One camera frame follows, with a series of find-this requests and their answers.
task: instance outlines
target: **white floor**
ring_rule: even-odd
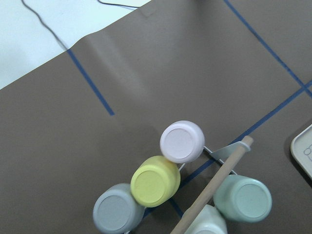
[[[97,0],[24,0],[45,23],[72,47],[87,34],[96,32],[133,11],[100,4]],[[149,0],[110,0],[143,5]],[[20,0],[1,0],[0,89],[63,52],[53,35]]]

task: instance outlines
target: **wooden dowel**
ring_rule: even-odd
[[[250,136],[245,136],[242,141],[248,146],[251,146],[254,140]],[[188,211],[184,214],[182,219],[178,222],[178,224],[170,234],[184,234],[186,232],[191,223],[195,220],[195,218],[198,216],[204,206],[212,198],[221,183],[225,180],[231,170],[243,157],[245,152],[246,149],[243,146],[238,146],[235,149],[235,151],[228,157],[222,167],[217,171],[217,173],[207,184],[207,186],[204,188],[204,190],[201,192],[201,194],[188,209]]]

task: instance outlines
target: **gray tabletop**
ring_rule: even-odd
[[[255,139],[235,170],[265,183],[273,208],[227,222],[230,234],[310,233],[312,183],[290,143],[312,123],[311,10],[154,0],[0,90],[0,233],[98,233],[97,198],[129,183],[182,119],[212,150]],[[218,168],[205,154],[188,163],[181,189],[133,233],[169,233]]]

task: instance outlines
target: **black cable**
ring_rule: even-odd
[[[30,10],[31,12],[33,12],[37,17],[38,19],[40,20],[40,23],[50,31],[50,33],[53,34],[53,36],[55,37],[55,39],[57,40],[57,42],[60,44],[60,46],[64,49],[64,50],[68,50],[68,48],[66,47],[66,45],[62,42],[62,40],[56,35],[56,33],[48,26],[46,25],[46,23],[43,21],[43,19],[41,18],[41,16],[33,9],[31,8],[30,6],[28,6],[24,0],[21,0],[21,2],[23,3],[23,5],[28,9]]]
[[[117,4],[117,3],[108,3],[108,2],[102,2],[100,0],[97,0],[99,3],[109,5],[109,6],[127,6],[127,7],[133,7],[133,8],[138,8],[137,6],[129,6],[129,5],[122,5],[122,4]]]

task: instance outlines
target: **yellow cup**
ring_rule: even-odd
[[[145,160],[133,174],[131,193],[142,206],[155,207],[171,198],[179,188],[180,172],[164,156]]]

